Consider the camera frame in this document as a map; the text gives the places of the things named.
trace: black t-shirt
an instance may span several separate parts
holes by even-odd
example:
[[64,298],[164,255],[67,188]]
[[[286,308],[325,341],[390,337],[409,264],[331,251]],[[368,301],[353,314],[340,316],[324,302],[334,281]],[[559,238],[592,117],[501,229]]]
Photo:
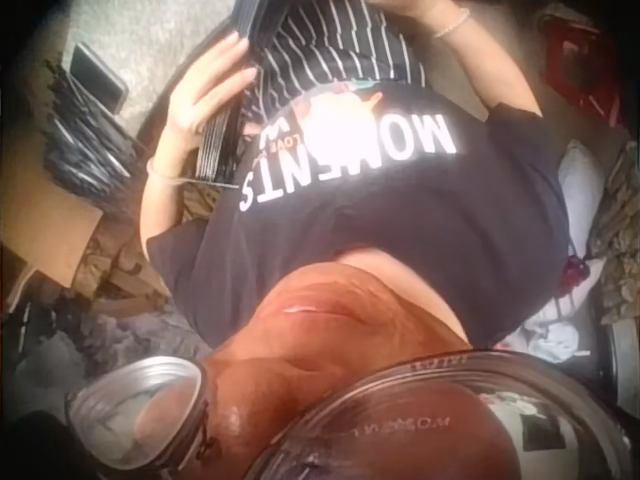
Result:
[[212,346],[280,279],[382,250],[492,346],[556,292],[568,220],[543,120],[480,122],[433,90],[344,82],[294,100],[257,135],[209,222],[148,242],[178,308]]

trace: bracelet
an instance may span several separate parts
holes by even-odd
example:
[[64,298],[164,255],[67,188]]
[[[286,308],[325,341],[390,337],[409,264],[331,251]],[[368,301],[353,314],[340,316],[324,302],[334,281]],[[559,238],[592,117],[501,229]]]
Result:
[[161,173],[156,172],[153,168],[153,157],[151,157],[147,162],[147,173],[149,174],[150,177],[156,178],[162,181],[163,183],[166,183],[167,185],[178,186],[184,183],[188,183],[190,181],[188,178],[167,177],[166,175],[162,175]]
[[471,18],[471,10],[469,10],[468,8],[461,8],[460,9],[460,18],[454,24],[449,25],[447,28],[437,32],[433,36],[433,38],[444,37],[446,34],[453,32],[456,28],[458,28],[464,22],[469,20],[469,18]]

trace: smartphone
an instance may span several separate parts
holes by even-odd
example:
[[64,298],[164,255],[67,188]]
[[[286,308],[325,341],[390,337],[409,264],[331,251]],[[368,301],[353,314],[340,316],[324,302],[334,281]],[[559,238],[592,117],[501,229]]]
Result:
[[69,73],[107,111],[113,115],[120,111],[129,89],[86,43],[74,48]]

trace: black and white striped fabric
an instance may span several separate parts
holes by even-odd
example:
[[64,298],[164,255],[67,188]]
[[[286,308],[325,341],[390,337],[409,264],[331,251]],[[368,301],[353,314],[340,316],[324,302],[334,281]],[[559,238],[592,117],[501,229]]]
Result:
[[243,120],[267,122],[312,88],[344,80],[426,86],[423,65],[384,12],[365,0],[302,0],[292,5],[245,92]]

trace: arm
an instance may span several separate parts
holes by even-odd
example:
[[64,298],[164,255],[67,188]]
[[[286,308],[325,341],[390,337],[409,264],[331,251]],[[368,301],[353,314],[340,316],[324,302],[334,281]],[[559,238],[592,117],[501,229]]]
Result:
[[[452,0],[371,0],[410,16],[435,34],[455,25],[461,9]],[[487,106],[499,103],[542,116],[524,75],[493,37],[473,18],[441,37],[454,52],[473,88]]]
[[198,59],[171,95],[165,126],[140,210],[140,240],[145,256],[147,240],[166,232],[182,218],[182,190],[161,177],[181,176],[191,150],[200,142],[207,120],[255,78],[255,68],[241,70],[219,80],[244,56],[248,42],[232,34]]

